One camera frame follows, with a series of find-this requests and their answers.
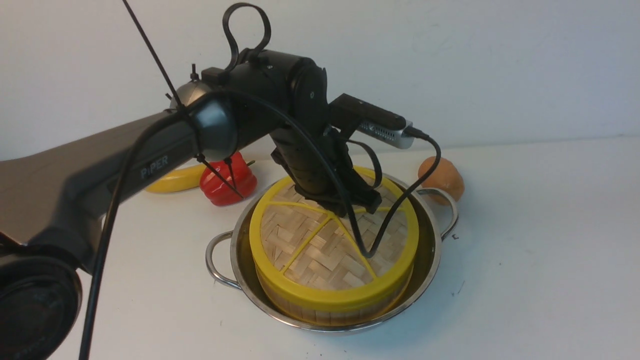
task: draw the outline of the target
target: woven bamboo lid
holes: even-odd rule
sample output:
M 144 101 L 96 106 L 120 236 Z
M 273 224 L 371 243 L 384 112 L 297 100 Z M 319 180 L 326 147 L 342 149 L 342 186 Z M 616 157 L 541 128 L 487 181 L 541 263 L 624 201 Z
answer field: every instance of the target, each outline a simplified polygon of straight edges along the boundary
M 373 171 L 356 168 L 373 184 Z M 367 248 L 389 207 L 402 194 L 384 178 L 374 214 L 355 206 Z M 398 292 L 413 268 L 418 221 L 403 202 L 371 259 L 361 255 L 348 219 L 338 218 L 294 190 L 291 178 L 275 183 L 256 205 L 250 224 L 252 254 L 263 286 L 298 306 L 321 311 L 361 309 Z

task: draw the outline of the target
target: toy red pepper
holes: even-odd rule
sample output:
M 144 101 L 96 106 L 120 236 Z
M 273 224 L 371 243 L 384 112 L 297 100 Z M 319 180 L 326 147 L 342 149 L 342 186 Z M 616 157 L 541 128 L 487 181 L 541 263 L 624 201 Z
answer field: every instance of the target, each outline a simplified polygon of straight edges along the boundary
M 224 161 L 210 162 L 210 164 L 232 186 L 235 179 L 236 189 L 245 198 L 251 195 L 258 185 L 258 179 L 256 179 L 249 166 L 244 162 L 239 152 L 231 156 L 231 169 L 234 174 L 233 179 L 231 178 L 228 165 Z M 208 168 L 204 170 L 204 173 L 202 173 L 200 177 L 200 189 L 204 192 L 207 199 L 216 206 L 231 205 L 242 200 L 233 189 L 225 185 L 225 183 Z

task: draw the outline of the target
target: metal handle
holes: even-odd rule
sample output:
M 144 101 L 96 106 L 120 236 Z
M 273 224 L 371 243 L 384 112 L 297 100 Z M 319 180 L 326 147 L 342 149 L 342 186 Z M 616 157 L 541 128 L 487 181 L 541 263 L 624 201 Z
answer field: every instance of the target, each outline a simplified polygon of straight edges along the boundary
M 216 267 L 213 265 L 213 259 L 211 258 L 211 256 L 213 255 L 213 248 L 215 248 L 216 245 L 221 241 L 231 239 L 233 234 L 233 231 L 227 231 L 226 233 L 222 233 L 211 239 L 211 241 L 207 245 L 207 250 L 205 251 L 205 261 L 207 262 L 207 269 L 209 273 L 211 274 L 211 276 L 215 277 L 216 280 L 230 288 L 242 290 L 242 288 L 240 288 L 240 284 L 237 281 L 229 279 L 216 270 Z
M 447 228 L 440 233 L 440 237 L 444 240 L 449 234 L 451 234 L 451 231 L 456 228 L 456 225 L 458 225 L 458 219 L 460 218 L 460 215 L 458 214 L 458 206 L 456 205 L 456 201 L 446 191 L 438 188 L 424 188 L 416 190 L 416 192 L 418 193 L 418 195 L 435 193 L 437 195 L 441 195 L 449 202 L 449 207 L 451 208 L 451 222 L 449 222 Z

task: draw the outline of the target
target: yellow steamer lid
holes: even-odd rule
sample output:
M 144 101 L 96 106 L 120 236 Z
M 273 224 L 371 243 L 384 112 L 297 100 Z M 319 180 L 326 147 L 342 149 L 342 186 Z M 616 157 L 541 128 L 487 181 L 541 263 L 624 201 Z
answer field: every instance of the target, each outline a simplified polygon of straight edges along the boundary
M 373 184 L 373 171 L 356 170 Z M 377 191 L 382 203 L 375 214 L 354 207 L 367 248 L 402 194 L 386 178 Z M 358 323 L 393 305 L 411 276 L 418 245 L 411 202 L 405 200 L 395 213 L 371 259 L 361 255 L 352 234 L 348 219 L 296 193 L 290 177 L 275 183 L 258 201 L 249 233 L 258 278 L 274 305 L 320 325 Z

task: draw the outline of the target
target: table surface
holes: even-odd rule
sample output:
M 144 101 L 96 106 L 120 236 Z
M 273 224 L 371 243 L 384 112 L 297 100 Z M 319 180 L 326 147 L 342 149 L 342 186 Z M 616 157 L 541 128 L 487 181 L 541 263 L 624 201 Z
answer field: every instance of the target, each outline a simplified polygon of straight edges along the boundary
M 416 179 L 432 153 L 380 154 Z M 640 354 L 640 138 L 445 149 L 465 179 L 455 238 L 423 296 L 349 336 L 294 329 L 215 283 L 209 240 L 246 201 L 213 206 L 198 189 L 140 193 L 116 221 L 92 359 L 637 359 Z M 354 156 L 368 166 L 366 156 Z M 259 187 L 285 172 L 252 166 Z M 434 207 L 441 227 L 448 210 Z M 228 242 L 214 260 L 232 275 Z M 90 277 L 80 274 L 86 294 Z M 77 357 L 76 326 L 51 359 Z

